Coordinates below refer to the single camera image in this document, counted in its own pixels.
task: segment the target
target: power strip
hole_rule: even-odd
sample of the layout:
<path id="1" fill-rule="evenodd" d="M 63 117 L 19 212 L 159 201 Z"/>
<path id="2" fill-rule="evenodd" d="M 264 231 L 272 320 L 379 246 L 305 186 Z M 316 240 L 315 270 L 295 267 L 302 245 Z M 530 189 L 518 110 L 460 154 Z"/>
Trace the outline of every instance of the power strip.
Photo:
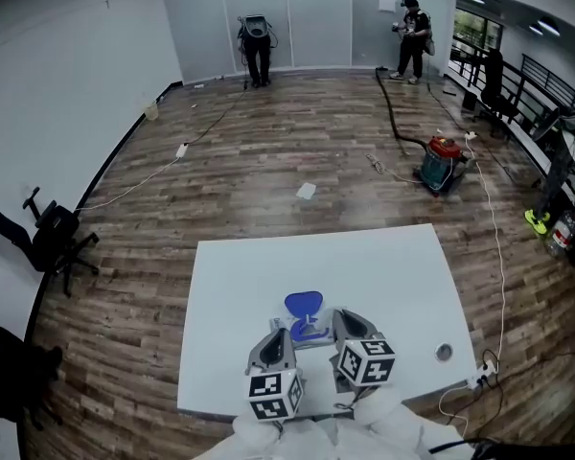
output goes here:
<path id="1" fill-rule="evenodd" d="M 176 158 L 183 158 L 185 156 L 185 152 L 188 150 L 188 144 L 183 143 L 179 145 L 179 149 L 176 151 Z"/>
<path id="2" fill-rule="evenodd" d="M 484 379 L 488 379 L 495 374 L 495 365 L 490 359 L 488 359 L 486 364 L 481 365 L 477 370 L 477 373 L 467 380 L 467 386 L 470 388 L 470 390 L 476 390 L 479 386 L 482 385 Z"/>

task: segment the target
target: trash on floor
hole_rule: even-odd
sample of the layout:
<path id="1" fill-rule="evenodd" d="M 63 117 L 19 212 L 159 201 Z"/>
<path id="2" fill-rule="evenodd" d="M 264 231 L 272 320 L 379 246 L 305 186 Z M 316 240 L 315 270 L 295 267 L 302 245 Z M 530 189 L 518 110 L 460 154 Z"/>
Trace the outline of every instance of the trash on floor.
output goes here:
<path id="1" fill-rule="evenodd" d="M 298 197 L 302 197 L 303 199 L 311 199 L 313 194 L 315 193 L 315 184 L 310 184 L 309 182 L 305 182 L 301 188 L 298 190 L 296 195 Z"/>

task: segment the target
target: window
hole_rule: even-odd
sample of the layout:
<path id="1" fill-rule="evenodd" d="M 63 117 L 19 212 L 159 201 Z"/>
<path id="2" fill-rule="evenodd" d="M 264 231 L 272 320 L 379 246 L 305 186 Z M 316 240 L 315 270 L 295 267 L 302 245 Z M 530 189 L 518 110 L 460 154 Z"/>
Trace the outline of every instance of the window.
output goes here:
<path id="1" fill-rule="evenodd" d="M 500 48 L 502 26 L 469 11 L 456 9 L 453 33 L 488 51 Z"/>

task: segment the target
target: person's leg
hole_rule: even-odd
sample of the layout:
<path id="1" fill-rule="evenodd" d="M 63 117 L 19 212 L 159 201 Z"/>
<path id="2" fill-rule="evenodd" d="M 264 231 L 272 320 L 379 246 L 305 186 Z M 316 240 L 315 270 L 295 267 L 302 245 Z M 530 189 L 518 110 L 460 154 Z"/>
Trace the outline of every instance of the person's leg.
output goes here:
<path id="1" fill-rule="evenodd" d="M 270 68 L 270 36 L 260 39 L 260 73 L 262 85 L 268 85 L 268 69 Z"/>
<path id="2" fill-rule="evenodd" d="M 410 37 L 406 37 L 401 43 L 401 60 L 399 62 L 399 73 L 404 75 L 406 67 L 409 65 L 411 60 L 411 46 L 409 44 Z"/>
<path id="3" fill-rule="evenodd" d="M 418 79 L 422 77 L 422 48 L 417 44 L 413 43 L 411 48 L 411 56 L 413 56 L 413 75 Z"/>
<path id="4" fill-rule="evenodd" d="M 535 218 L 543 219 L 545 215 L 545 210 L 549 203 L 558 195 L 562 190 L 563 184 L 568 177 L 568 172 L 573 165 L 573 157 L 568 150 L 568 146 L 561 137 L 556 147 L 556 152 L 554 153 L 554 159 L 549 167 L 549 173 L 545 179 L 545 187 L 543 189 L 543 194 L 537 203 L 537 208 L 535 209 Z"/>
<path id="5" fill-rule="evenodd" d="M 258 54 L 258 45 L 255 37 L 249 37 L 245 40 L 245 55 L 247 56 L 247 66 L 249 67 L 249 75 L 253 81 L 254 86 L 260 85 L 260 73 L 258 72 L 258 64 L 256 63 L 256 55 Z"/>

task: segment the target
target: white table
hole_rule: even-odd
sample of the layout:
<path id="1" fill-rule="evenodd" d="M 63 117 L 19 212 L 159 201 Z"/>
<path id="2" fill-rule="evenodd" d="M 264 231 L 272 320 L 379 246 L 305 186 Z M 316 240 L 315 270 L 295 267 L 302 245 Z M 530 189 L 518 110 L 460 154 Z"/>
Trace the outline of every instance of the white table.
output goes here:
<path id="1" fill-rule="evenodd" d="M 249 352 L 285 313 L 284 299 L 316 290 L 325 307 L 359 313 L 396 353 L 392 383 L 404 399 L 476 372 L 467 322 L 432 225 L 198 244 L 185 319 L 177 407 L 236 416 L 246 409 Z M 435 349 L 449 343 L 453 357 Z M 307 380 L 299 415 L 339 412 L 334 346 L 296 352 Z"/>

